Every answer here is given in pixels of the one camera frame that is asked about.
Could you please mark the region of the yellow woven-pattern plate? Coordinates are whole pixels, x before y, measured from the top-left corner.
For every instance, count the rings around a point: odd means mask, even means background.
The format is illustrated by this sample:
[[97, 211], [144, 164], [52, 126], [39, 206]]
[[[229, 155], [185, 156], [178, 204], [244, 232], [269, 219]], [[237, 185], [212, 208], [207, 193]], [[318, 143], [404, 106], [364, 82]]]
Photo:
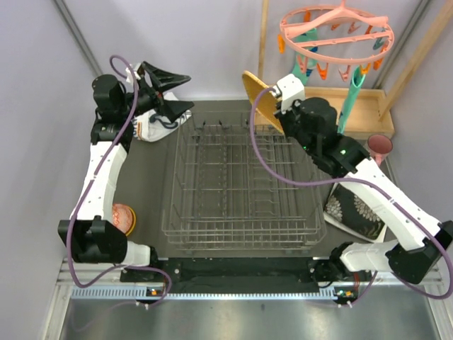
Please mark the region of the yellow woven-pattern plate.
[[[258, 95], [262, 90], [268, 88], [268, 85], [250, 71], [244, 71], [241, 77], [248, 99], [253, 105]], [[271, 91], [263, 94], [256, 106], [255, 125], [265, 128], [272, 127], [280, 134], [284, 134], [280, 121], [274, 115], [278, 103], [279, 101], [273, 96]]]

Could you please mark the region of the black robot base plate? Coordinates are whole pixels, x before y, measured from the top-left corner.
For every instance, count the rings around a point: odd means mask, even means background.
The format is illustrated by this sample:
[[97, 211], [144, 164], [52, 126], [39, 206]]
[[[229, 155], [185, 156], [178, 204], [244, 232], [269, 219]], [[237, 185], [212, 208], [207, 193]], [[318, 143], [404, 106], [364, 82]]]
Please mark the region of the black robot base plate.
[[307, 257], [169, 258], [150, 266], [171, 277], [175, 294], [316, 293], [321, 283], [353, 278]]

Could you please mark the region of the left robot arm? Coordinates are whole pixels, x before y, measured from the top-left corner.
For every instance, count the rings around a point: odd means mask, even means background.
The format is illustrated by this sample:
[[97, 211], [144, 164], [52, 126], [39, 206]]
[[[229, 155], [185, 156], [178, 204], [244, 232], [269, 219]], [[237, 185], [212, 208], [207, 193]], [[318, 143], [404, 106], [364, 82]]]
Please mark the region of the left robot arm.
[[158, 137], [179, 128], [194, 104], [179, 101], [171, 90], [190, 80], [146, 61], [126, 66], [124, 73], [93, 80], [96, 109], [84, 186], [70, 218], [61, 220], [57, 228], [74, 263], [136, 266], [146, 281], [159, 276], [161, 265], [153, 259], [154, 249], [128, 240], [114, 225], [113, 198], [132, 140], [138, 136], [136, 118], [155, 116]]

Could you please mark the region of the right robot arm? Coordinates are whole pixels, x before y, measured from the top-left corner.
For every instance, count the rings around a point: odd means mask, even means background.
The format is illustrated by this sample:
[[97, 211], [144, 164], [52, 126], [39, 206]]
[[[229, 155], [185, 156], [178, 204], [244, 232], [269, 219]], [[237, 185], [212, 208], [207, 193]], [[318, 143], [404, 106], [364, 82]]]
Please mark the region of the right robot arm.
[[336, 115], [319, 97], [277, 103], [274, 113], [283, 134], [294, 138], [320, 170], [361, 200], [396, 239], [336, 248], [331, 254], [332, 275], [344, 281], [356, 271], [391, 271], [406, 283], [419, 284], [441, 258], [450, 265], [452, 221], [440, 222], [409, 199], [360, 142], [338, 132]]

